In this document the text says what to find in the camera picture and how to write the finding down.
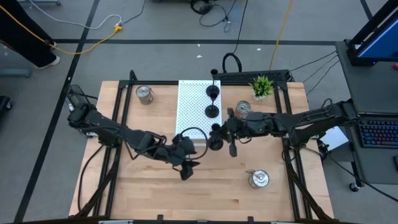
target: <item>black pants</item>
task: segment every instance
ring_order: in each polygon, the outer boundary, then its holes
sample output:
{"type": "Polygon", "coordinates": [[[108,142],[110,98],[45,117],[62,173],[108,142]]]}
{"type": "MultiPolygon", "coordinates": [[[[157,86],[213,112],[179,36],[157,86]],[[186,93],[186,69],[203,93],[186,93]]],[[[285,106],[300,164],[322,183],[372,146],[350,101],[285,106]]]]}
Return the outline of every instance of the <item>black pants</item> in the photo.
{"type": "MultiPolygon", "coordinates": [[[[54,43],[52,38],[26,14],[17,0],[0,0],[0,5],[30,31],[44,40],[48,40],[50,44],[54,43]]],[[[28,33],[2,9],[0,9],[0,42],[20,53],[37,67],[46,66],[56,59],[56,56],[50,51],[50,46],[28,33]]]]}

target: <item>white cable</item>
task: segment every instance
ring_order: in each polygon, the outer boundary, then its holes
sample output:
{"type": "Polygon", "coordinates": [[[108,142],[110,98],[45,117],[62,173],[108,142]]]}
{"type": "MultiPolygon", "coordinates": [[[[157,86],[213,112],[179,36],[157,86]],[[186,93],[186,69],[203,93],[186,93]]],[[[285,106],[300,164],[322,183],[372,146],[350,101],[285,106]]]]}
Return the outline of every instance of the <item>white cable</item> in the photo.
{"type": "Polygon", "coordinates": [[[120,23],[120,24],[123,23],[123,22],[122,22],[122,17],[121,17],[120,15],[112,14],[112,15],[109,15],[107,18],[105,18],[104,21],[103,21],[98,27],[88,27],[88,26],[86,26],[86,25],[84,25],[84,24],[80,24],[80,23],[77,23],[77,22],[63,21],[63,20],[54,18],[54,17],[52,17],[51,15],[47,14],[47,13],[46,13],[43,9],[41,9],[39,6],[37,6],[32,0],[29,0],[29,1],[30,1],[30,3],[32,3],[38,10],[40,10],[40,11],[43,12],[46,16],[50,17],[51,19],[53,19],[53,20],[55,20],[55,21],[57,21],[57,22],[64,22],[64,23],[67,23],[67,24],[78,25],[78,26],[86,27],[87,29],[93,29],[93,30],[100,28],[100,27],[102,26],[102,24],[104,24],[104,22],[105,22],[107,19],[109,19],[110,17],[113,17],[113,16],[119,17],[119,22],[118,22],[118,23],[120,23]]]}

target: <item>desk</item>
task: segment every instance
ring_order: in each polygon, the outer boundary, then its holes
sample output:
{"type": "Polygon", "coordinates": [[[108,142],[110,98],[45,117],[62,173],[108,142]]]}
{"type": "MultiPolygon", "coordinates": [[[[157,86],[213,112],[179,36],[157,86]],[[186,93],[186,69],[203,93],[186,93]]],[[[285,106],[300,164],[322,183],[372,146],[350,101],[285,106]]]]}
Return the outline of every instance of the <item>desk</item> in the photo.
{"type": "MultiPolygon", "coordinates": [[[[103,82],[97,104],[98,111],[107,117],[113,113],[118,82],[103,82]]],[[[164,134],[172,139],[175,134],[178,85],[152,85],[155,95],[151,105],[140,104],[133,86],[127,125],[132,129],[144,129],[164,134]]],[[[293,113],[308,110],[303,83],[288,83],[293,113]]],[[[253,101],[247,86],[222,86],[221,102],[223,119],[226,109],[234,108],[239,100],[247,100],[254,111],[276,113],[275,98],[253,101]]],[[[97,139],[89,139],[81,168],[99,148],[97,139]]],[[[317,150],[315,141],[307,145],[317,150]]],[[[244,221],[253,216],[255,221],[294,221],[285,163],[281,159],[282,142],[272,136],[253,139],[249,144],[237,143],[238,157],[229,155],[228,145],[219,151],[209,150],[194,167],[194,175],[186,181],[171,169],[170,164],[138,157],[132,161],[122,148],[118,178],[114,191],[112,219],[155,220],[163,214],[165,220],[219,220],[244,221]],[[264,169],[270,182],[263,189],[252,189],[248,184],[248,169],[264,169]]],[[[319,206],[333,216],[323,167],[318,155],[302,150],[302,163],[307,189],[319,206]]],[[[98,186],[103,162],[102,150],[88,165],[83,180],[82,205],[98,186]]],[[[70,214],[77,213],[77,190],[70,214]]],[[[299,206],[302,197],[297,190],[299,206]]],[[[100,214],[104,212],[106,199],[102,199],[100,214]]],[[[303,209],[300,216],[305,217],[303,209]]]]}
{"type": "MultiPolygon", "coordinates": [[[[397,114],[398,72],[393,62],[378,62],[373,67],[354,67],[346,53],[345,42],[336,42],[336,50],[358,114],[397,114]]],[[[396,149],[362,147],[355,127],[347,128],[353,148],[354,173],[372,184],[398,184],[398,172],[392,158],[396,149]]]]}

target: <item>metal can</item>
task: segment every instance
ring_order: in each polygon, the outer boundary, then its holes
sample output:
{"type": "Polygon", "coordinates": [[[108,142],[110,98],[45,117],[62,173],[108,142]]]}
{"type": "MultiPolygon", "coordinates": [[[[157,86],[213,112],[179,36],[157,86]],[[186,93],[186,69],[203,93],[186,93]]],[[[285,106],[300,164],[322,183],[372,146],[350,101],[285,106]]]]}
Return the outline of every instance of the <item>metal can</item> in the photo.
{"type": "Polygon", "coordinates": [[[254,189],[265,187],[269,183],[269,176],[264,170],[248,170],[246,171],[249,176],[249,184],[254,189]]]}
{"type": "Polygon", "coordinates": [[[148,86],[139,86],[136,90],[136,94],[139,98],[139,101],[143,105],[149,105],[154,100],[154,97],[152,96],[152,89],[148,86]]]}
{"type": "Polygon", "coordinates": [[[235,115],[238,118],[246,118],[246,116],[248,115],[248,113],[251,111],[251,105],[249,102],[247,101],[239,101],[238,104],[236,104],[236,108],[235,108],[235,115]]]}

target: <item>wooden tabletop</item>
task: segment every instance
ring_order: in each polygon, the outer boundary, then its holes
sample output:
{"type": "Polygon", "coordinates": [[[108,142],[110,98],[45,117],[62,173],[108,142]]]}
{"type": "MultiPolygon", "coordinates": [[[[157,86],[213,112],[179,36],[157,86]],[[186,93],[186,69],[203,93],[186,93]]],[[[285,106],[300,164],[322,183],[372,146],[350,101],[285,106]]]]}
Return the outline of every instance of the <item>wooden tabletop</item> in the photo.
{"type": "MultiPolygon", "coordinates": [[[[118,82],[103,82],[99,93],[98,111],[109,118],[112,116],[117,87],[118,82]]],[[[152,131],[172,139],[175,134],[178,85],[150,87],[155,93],[154,102],[142,105],[135,95],[137,86],[133,86],[127,125],[131,129],[152,131]]],[[[293,113],[307,111],[303,83],[288,83],[288,87],[293,113]]],[[[125,94],[126,91],[122,96],[118,122],[121,122],[125,94]]],[[[280,98],[285,111],[282,92],[280,98]]],[[[222,86],[223,120],[227,117],[226,109],[234,108],[240,100],[250,102],[253,111],[276,113],[274,96],[253,101],[248,86],[222,86]]],[[[81,167],[99,146],[96,138],[88,140],[81,167]]],[[[286,168],[281,158],[280,138],[254,138],[249,144],[237,142],[236,146],[238,157],[235,158],[229,155],[227,144],[219,151],[209,150],[200,159],[201,164],[193,168],[193,176],[186,181],[180,179],[180,174],[172,170],[170,164],[145,157],[132,161],[123,146],[111,218],[155,220],[157,215],[163,214],[166,220],[245,221],[248,216],[253,216],[255,221],[294,221],[286,168]],[[270,177],[269,185],[252,189],[248,184],[248,174],[245,173],[249,169],[265,170],[270,177]]],[[[307,147],[318,150],[316,142],[312,140],[307,147]]],[[[301,155],[307,189],[326,214],[332,217],[321,160],[318,155],[306,150],[302,150],[301,155]]],[[[82,205],[98,186],[103,156],[104,149],[88,165],[83,179],[82,205]]],[[[78,211],[77,189],[78,185],[70,209],[71,215],[78,211]]],[[[297,193],[301,217],[305,217],[298,189],[297,193]]],[[[101,213],[104,212],[104,201],[101,213]]]]}

